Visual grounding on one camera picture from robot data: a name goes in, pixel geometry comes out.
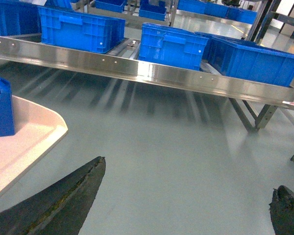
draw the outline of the conveyor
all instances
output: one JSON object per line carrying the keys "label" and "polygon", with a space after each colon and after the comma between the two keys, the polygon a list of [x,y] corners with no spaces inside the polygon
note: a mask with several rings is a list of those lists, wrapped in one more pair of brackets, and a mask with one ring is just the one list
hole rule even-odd
{"label": "conveyor", "polygon": [[[202,72],[138,61],[138,40],[125,39],[107,54],[96,54],[24,39],[30,37],[0,36],[0,59],[240,99],[255,118],[256,129],[264,128],[278,107],[294,110],[294,87],[212,74],[205,63],[202,69],[206,72]],[[265,106],[257,114],[248,101]]]}

